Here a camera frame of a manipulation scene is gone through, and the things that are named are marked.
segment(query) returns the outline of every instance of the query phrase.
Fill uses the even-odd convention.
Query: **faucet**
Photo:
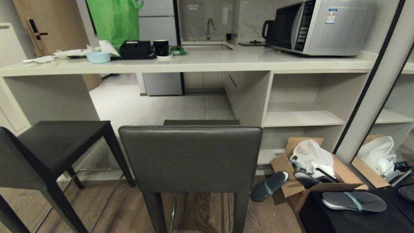
[[[213,29],[214,29],[214,22],[213,22],[212,18],[209,18],[207,20],[207,40],[208,41],[210,40],[210,23],[211,23],[211,26],[213,26]]]

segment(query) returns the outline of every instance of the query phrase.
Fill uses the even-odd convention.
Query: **microwave label sticker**
[[[326,19],[327,24],[333,24],[334,23],[337,12],[338,12],[338,9],[329,9],[328,17]]]

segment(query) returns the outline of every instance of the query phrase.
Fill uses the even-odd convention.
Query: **black kettle handle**
[[[262,37],[263,37],[264,39],[267,39],[267,38],[266,38],[266,34],[265,34],[265,32],[266,32],[266,26],[267,26],[267,25],[269,25],[272,21],[273,21],[273,20],[266,20],[266,21],[265,21],[265,23],[263,24],[263,29],[262,29]]]

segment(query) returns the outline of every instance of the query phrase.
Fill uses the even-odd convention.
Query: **refrigerator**
[[[145,1],[139,17],[141,41],[168,40],[170,46],[180,45],[173,0]],[[183,94],[180,73],[143,73],[142,77],[148,96]]]

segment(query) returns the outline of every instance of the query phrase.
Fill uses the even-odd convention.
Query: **gray leather bar stool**
[[[167,233],[162,192],[234,193],[233,232],[243,232],[262,128],[223,123],[231,122],[119,129],[156,233]]]
[[[56,180],[68,171],[82,188],[72,165],[102,137],[129,185],[135,186],[109,121],[41,121],[18,137],[0,127],[0,187],[39,190],[74,232],[87,233]],[[13,233],[29,233],[2,197],[0,221]]]

